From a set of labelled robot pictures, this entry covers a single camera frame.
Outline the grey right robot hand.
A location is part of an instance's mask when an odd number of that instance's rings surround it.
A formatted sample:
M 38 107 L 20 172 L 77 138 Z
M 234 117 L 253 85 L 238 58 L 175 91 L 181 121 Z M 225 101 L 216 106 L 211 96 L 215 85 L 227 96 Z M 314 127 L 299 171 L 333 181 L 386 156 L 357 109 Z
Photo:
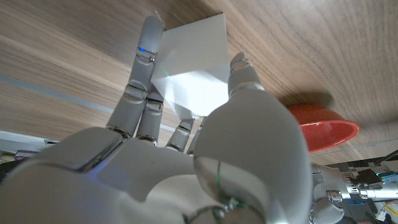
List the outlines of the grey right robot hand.
M 164 31 L 149 16 L 107 125 L 19 161 L 1 182 L 2 223 L 307 223 L 311 165 L 297 120 L 240 53 L 228 101 L 208 115 L 193 154 L 139 137 Z

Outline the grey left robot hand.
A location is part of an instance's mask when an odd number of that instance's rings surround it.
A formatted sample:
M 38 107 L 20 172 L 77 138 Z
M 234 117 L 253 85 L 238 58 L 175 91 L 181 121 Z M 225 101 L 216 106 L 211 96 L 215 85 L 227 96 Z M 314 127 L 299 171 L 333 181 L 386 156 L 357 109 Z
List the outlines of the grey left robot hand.
M 308 213 L 309 223 L 334 224 L 345 215 L 341 203 L 350 198 L 346 179 L 337 168 L 311 163 L 312 205 Z

